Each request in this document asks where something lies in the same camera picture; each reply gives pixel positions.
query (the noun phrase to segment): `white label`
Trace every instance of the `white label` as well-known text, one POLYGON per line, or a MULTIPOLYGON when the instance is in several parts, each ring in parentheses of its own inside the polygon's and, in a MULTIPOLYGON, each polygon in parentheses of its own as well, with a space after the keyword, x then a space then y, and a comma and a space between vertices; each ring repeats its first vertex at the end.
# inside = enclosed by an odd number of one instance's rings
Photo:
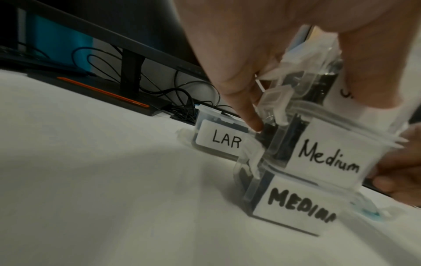
POLYGON ((350 188, 382 156, 383 147, 362 135, 313 118, 286 170, 350 188))
POLYGON ((253 215, 313 234, 332 224, 344 208, 339 197, 284 178, 272 179, 253 215))
POLYGON ((376 109, 356 102, 346 89, 343 71, 329 90, 323 101, 323 106, 332 113, 383 131, 388 130, 400 111, 400 107, 386 110, 376 109))
POLYGON ((196 144, 239 156, 246 135, 245 132, 203 120, 197 134, 196 144))

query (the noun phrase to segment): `tabletop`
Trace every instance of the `tabletop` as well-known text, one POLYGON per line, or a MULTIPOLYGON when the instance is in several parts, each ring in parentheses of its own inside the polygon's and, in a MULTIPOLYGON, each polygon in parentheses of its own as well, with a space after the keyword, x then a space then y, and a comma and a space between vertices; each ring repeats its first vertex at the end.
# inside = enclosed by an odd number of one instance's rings
POLYGON ((395 265, 421 254, 419 210, 369 190, 408 212, 397 241, 351 218, 314 237, 248 217, 234 162, 178 141, 193 127, 167 115, 0 72, 0 128, 2 266, 395 265))

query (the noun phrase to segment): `person's left hand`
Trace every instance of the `person's left hand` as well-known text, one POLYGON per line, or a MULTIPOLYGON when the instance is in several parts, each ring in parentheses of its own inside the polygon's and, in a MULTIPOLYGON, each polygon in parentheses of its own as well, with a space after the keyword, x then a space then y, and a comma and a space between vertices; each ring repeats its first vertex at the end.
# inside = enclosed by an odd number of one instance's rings
POLYGON ((411 125, 401 136, 409 142, 383 157, 373 185, 399 202, 421 206, 421 123, 411 125))

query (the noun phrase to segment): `hand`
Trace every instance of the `hand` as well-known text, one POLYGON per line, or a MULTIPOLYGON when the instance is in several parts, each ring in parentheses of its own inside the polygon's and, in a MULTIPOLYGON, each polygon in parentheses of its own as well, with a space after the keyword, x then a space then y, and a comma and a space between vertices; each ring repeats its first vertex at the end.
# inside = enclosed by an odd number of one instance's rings
POLYGON ((401 136, 409 142, 378 163, 373 185, 397 201, 421 206, 421 123, 411 125, 401 136))
POLYGON ((400 104, 398 84, 418 29, 419 0, 175 0, 182 25, 209 79, 244 121, 262 91, 255 74, 273 69, 299 27, 338 32, 347 85, 377 108, 400 104))

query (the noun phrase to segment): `stack of containers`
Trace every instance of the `stack of containers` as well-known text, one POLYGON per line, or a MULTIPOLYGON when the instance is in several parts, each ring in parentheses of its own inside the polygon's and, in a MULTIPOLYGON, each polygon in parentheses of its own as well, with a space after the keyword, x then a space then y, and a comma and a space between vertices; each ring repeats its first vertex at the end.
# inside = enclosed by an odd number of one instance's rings
POLYGON ((234 170, 251 216, 320 235, 350 206, 379 159, 406 140, 395 133, 417 101, 392 110, 360 105, 346 90, 335 36, 304 43, 264 79, 234 170))

